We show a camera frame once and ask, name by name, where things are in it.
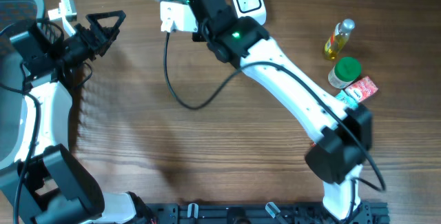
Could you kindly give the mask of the red white small carton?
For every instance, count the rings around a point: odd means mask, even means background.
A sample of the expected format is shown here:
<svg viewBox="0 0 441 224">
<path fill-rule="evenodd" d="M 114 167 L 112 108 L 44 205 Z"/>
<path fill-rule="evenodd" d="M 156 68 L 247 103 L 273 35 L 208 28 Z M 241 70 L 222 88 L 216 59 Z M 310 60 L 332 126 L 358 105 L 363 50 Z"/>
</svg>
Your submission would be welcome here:
<svg viewBox="0 0 441 224">
<path fill-rule="evenodd" d="M 363 102 L 364 100 L 373 96 L 377 91 L 378 87 L 368 76 L 365 76 L 355 83 L 352 83 L 345 89 L 345 92 L 357 103 Z"/>
</svg>

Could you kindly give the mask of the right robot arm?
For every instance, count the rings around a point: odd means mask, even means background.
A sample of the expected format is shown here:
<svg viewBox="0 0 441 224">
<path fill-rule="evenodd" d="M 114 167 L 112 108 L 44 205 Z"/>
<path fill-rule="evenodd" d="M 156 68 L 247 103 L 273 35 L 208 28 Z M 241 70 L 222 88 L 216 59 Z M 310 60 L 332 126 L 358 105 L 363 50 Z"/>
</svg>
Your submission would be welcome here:
<svg viewBox="0 0 441 224">
<path fill-rule="evenodd" d="M 216 58 L 232 64 L 286 107 L 313 141 L 305 155 L 323 181 L 325 209 L 338 221 L 351 221 L 361 203 L 358 183 L 372 145 L 372 115 L 351 109 L 325 92 L 280 49 L 251 17 L 235 17 L 226 0 L 187 0 L 200 34 Z"/>
</svg>

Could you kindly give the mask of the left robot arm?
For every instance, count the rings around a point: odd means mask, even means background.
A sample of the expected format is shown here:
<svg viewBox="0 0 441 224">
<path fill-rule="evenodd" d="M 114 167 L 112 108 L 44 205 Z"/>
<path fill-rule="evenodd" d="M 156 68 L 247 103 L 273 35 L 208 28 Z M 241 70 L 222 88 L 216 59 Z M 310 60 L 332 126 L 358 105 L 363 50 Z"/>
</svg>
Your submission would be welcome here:
<svg viewBox="0 0 441 224">
<path fill-rule="evenodd" d="M 26 108 L 17 151 L 1 170 L 1 191 L 15 223 L 157 222 L 135 193 L 104 193 L 68 145 L 74 73 L 107 52 L 124 19 L 121 10 L 89 14 L 88 27 L 77 24 L 58 35 L 45 18 L 2 30 L 22 57 L 17 93 Z"/>
</svg>

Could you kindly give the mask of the clear yellow liquid bottle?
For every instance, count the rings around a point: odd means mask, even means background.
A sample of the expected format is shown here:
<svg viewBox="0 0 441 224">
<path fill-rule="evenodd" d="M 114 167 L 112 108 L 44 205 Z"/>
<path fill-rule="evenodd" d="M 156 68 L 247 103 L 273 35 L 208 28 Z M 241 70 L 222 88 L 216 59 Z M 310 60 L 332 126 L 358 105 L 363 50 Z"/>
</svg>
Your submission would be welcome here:
<svg viewBox="0 0 441 224">
<path fill-rule="evenodd" d="M 324 55 L 326 59 L 330 61 L 336 59 L 338 53 L 348 42 L 350 34 L 355 26 L 355 22 L 352 19 L 345 19 L 336 24 L 334 31 L 324 45 Z"/>
</svg>

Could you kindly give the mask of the teal snack wrapper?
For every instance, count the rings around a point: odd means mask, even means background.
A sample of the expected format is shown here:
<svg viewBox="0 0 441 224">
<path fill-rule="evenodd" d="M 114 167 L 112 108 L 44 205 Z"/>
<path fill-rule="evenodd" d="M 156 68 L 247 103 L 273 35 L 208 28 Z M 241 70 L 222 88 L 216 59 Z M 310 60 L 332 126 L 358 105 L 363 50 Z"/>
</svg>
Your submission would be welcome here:
<svg viewBox="0 0 441 224">
<path fill-rule="evenodd" d="M 343 102 L 347 107 L 355 110 L 358 107 L 358 102 L 349 96 L 344 90 L 341 90 L 335 98 L 341 102 Z"/>
</svg>

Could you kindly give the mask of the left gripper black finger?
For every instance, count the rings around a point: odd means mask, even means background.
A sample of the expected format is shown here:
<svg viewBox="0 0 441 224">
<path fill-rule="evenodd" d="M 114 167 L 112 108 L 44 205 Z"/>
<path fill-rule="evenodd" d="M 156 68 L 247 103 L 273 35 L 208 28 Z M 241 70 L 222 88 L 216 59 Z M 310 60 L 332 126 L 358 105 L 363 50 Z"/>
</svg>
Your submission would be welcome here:
<svg viewBox="0 0 441 224">
<path fill-rule="evenodd" d="M 120 32 L 120 26 L 126 18 L 122 10 L 107 12 L 101 18 L 103 41 L 114 41 Z"/>
<path fill-rule="evenodd" d="M 87 14 L 85 18 L 90 23 L 90 30 L 94 34 L 102 34 L 102 27 L 101 24 L 98 22 L 99 19 L 101 19 L 103 15 L 101 13 L 93 13 L 93 14 Z"/>
</svg>

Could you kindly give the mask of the green lid jar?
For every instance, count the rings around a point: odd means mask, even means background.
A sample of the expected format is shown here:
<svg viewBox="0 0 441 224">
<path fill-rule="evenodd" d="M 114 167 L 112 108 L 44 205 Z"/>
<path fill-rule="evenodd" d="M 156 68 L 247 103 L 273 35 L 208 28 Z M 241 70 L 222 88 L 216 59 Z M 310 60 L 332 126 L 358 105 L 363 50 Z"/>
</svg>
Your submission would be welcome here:
<svg viewBox="0 0 441 224">
<path fill-rule="evenodd" d="M 335 88 L 343 89 L 356 80 L 361 72 L 362 66 L 357 59 L 343 57 L 328 74 L 328 82 Z"/>
</svg>

